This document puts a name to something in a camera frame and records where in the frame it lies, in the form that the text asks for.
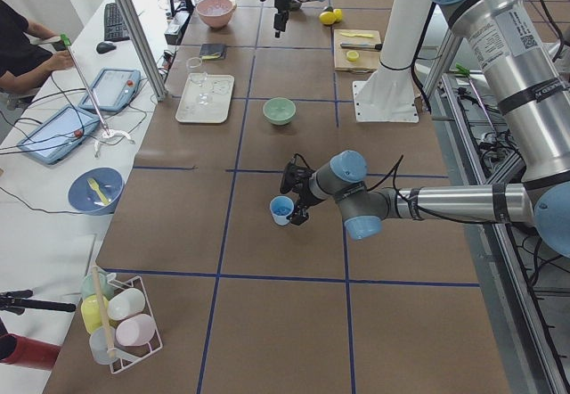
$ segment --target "computer mouse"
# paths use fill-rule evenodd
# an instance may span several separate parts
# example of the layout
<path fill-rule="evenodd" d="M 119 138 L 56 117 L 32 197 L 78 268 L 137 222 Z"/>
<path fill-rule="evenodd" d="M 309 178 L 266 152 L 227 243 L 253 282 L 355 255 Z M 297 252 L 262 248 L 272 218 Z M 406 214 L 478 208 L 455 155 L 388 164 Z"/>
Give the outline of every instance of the computer mouse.
<path fill-rule="evenodd" d="M 107 53 L 113 49 L 117 49 L 117 46 L 112 42 L 99 42 L 95 48 L 95 51 L 97 51 L 97 53 Z"/>

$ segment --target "person's hand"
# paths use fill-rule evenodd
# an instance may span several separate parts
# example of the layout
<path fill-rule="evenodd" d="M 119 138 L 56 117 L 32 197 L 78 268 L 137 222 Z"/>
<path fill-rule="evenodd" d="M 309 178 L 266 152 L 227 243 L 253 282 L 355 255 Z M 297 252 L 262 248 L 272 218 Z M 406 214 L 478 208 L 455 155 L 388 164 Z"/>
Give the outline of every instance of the person's hand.
<path fill-rule="evenodd" d="M 47 60 L 46 67 L 50 71 L 65 70 L 73 67 L 73 60 L 68 50 L 58 51 L 52 55 L 52 58 Z"/>

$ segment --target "wooden cutting board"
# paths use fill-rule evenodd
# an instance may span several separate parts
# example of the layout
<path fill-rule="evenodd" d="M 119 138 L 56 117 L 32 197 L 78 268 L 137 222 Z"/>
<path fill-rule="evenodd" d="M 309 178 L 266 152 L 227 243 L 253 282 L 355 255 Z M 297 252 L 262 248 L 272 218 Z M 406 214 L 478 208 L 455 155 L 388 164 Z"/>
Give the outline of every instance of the wooden cutting board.
<path fill-rule="evenodd" d="M 369 37 L 348 37 L 341 33 L 364 33 L 373 35 Z M 377 30 L 355 30 L 355 29 L 335 29 L 334 30 L 334 56 L 335 70 L 338 71 L 374 71 L 378 68 L 380 60 L 380 51 L 362 51 L 359 50 L 360 57 L 355 62 L 346 59 L 346 53 L 349 49 L 340 47 L 341 43 L 346 44 L 381 44 L 382 39 Z"/>

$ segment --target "black shirt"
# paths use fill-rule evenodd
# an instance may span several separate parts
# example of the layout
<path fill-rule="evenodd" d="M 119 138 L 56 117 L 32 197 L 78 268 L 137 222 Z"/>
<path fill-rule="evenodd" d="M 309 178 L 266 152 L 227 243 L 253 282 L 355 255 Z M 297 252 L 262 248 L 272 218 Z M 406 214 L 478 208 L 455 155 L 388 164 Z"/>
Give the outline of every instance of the black shirt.
<path fill-rule="evenodd" d="M 6 71 L 14 76 L 27 73 L 52 56 L 29 42 L 24 35 L 28 26 L 28 20 L 0 0 L 0 77 Z"/>

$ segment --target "table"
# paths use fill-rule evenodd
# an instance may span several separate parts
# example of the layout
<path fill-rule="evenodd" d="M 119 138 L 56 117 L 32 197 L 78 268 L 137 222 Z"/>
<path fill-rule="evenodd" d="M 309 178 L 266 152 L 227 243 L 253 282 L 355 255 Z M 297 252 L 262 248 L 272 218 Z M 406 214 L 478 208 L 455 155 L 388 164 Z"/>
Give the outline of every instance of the table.
<path fill-rule="evenodd" d="M 350 148 L 370 175 L 406 158 L 398 184 L 449 180 L 426 114 L 419 123 L 358 124 L 352 81 L 334 72 L 322 4 L 292 12 L 273 37 L 274 9 L 236 0 L 226 28 L 197 17 L 177 51 L 97 263 L 142 275 L 164 348 L 117 376 L 90 359 L 76 315 L 45 393 L 509 392 L 463 230 L 389 220 L 369 241 L 346 238 L 332 201 L 302 226 L 268 211 L 294 152 L 320 166 Z M 346 29 L 385 34 L 393 0 L 332 0 Z M 228 45 L 208 71 L 233 74 L 228 120 L 181 125 L 185 61 Z M 287 96 L 289 125 L 263 118 Z"/>
<path fill-rule="evenodd" d="M 95 47 L 102 40 L 105 0 L 88 21 L 72 44 L 85 77 L 94 80 L 101 68 L 138 69 L 144 77 L 132 42 L 117 42 L 117 50 L 98 54 Z M 157 0 L 134 0 L 142 25 L 158 61 L 167 44 L 163 32 L 166 16 L 157 7 Z M 16 194 L 31 206 L 51 211 L 73 208 L 68 204 L 67 192 L 75 178 L 89 169 L 113 167 L 127 181 L 134 156 L 149 126 L 156 100 L 151 87 L 142 82 L 140 93 L 131 106 L 108 120 L 111 128 L 132 130 L 134 144 L 120 144 L 101 149 L 101 157 L 94 157 L 94 140 L 86 139 L 65 160 L 54 166 L 43 166 L 22 154 L 4 155 L 0 164 L 4 175 L 0 186 Z M 37 95 L 40 99 L 25 111 L 27 118 L 44 121 L 67 103 L 61 95 L 42 99 L 63 90 L 80 88 L 82 83 L 75 69 L 56 71 Z M 71 93 L 69 99 L 78 103 L 82 93 Z M 18 126 L 31 132 L 37 124 L 22 121 Z M 16 129 L 6 137 L 3 148 L 14 146 L 22 138 Z M 0 238 L 3 257 L 0 291 L 32 289 L 33 299 L 78 303 L 79 286 L 89 265 L 99 251 L 112 215 L 92 217 L 85 215 L 54 215 L 31 211 L 13 197 L 0 193 Z M 73 315 L 27 310 L 23 316 L 3 312 L 1 315 L 9 332 L 61 345 Z M 0 366 L 0 379 L 6 392 L 41 392 L 49 373 L 13 365 Z"/>

